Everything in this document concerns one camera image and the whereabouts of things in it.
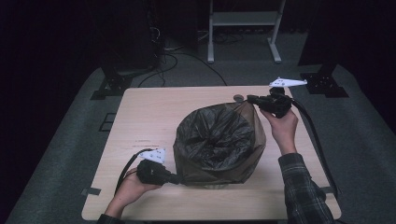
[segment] white metal stand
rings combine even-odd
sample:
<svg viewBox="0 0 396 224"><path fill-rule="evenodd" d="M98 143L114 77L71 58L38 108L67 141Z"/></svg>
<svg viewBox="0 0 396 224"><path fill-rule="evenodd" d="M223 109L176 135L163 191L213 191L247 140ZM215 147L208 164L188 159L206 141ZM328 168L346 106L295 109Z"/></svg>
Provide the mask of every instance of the white metal stand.
<svg viewBox="0 0 396 224"><path fill-rule="evenodd" d="M279 30L280 21L282 20L283 9L286 0L282 0L278 11L260 11L260 12L214 12L213 0L210 0L209 14L209 41L207 44L207 61L215 61L213 45L213 27L214 26L244 26L244 25L274 25L274 31L270 38L267 39L270 50L273 54L275 63L281 63L279 52L276 48L276 36Z"/></svg>

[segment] person's left hand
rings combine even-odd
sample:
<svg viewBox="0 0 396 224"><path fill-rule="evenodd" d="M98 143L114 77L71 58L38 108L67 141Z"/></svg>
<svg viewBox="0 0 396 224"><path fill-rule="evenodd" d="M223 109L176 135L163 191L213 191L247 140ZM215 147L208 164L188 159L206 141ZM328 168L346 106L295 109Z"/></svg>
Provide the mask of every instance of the person's left hand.
<svg viewBox="0 0 396 224"><path fill-rule="evenodd" d="M108 205L105 214L120 218L123 208L126 205L134 203L145 192L153 189L160 189L161 187L162 186L159 185L143 184L136 175L136 168L131 169L126 173L116 195Z"/></svg>

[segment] gray carpet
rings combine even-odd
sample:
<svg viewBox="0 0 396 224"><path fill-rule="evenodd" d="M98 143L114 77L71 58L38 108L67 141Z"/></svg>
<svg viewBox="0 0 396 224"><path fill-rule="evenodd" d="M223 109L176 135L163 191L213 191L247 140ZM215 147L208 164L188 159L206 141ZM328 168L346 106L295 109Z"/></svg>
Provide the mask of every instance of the gray carpet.
<svg viewBox="0 0 396 224"><path fill-rule="evenodd" d="M237 43L216 45L215 63L210 66L230 86L268 85L277 77L300 79L301 73L318 71L316 65L297 66L305 39L305 34L279 34L276 44L282 63L275 64L262 35L244 35ZM174 53L194 52L182 49ZM154 72L136 77L132 87L224 85L218 74L196 58L173 55L175 68L143 83ZM206 60L206 45L200 46L197 56ZM162 70L176 62L171 56L161 58ZM292 87L291 92L314 121L342 192L338 197L343 212L340 219L355 224L396 223L395 135L346 69L338 66L333 77L349 98L311 95L305 87ZM108 137L98 131L101 123L107 113L117 112L121 100L121 96L90 100L103 78L98 68L79 91L7 223L93 223L81 217L86 199L81 192L91 186Z"/></svg>

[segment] hand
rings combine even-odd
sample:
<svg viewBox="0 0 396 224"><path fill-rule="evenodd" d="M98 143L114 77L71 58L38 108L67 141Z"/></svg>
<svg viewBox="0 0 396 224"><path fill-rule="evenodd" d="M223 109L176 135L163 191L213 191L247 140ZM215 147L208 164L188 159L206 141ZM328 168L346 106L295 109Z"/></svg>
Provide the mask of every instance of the hand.
<svg viewBox="0 0 396 224"><path fill-rule="evenodd" d="M272 135L279 145L282 155L296 153L297 149L294 143L298 119L296 115L289 110L281 119L277 119L273 114L260 110L268 119L272 128Z"/></svg>
<svg viewBox="0 0 396 224"><path fill-rule="evenodd" d="M128 171L123 179L113 200L108 205L105 214L111 217L120 218L124 207L134 203L145 192L159 189L162 186L143 184L136 175L136 168Z"/></svg>

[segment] plaid shirt sleeve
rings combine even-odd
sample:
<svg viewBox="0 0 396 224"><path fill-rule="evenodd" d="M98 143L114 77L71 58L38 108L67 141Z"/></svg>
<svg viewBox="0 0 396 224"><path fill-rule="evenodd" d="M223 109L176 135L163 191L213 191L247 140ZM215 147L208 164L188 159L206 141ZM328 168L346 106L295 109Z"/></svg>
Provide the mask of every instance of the plaid shirt sleeve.
<svg viewBox="0 0 396 224"><path fill-rule="evenodd" d="M326 194L311 179L303 156L290 153L278 161L285 182L288 223L335 223L332 212L325 203Z"/></svg>

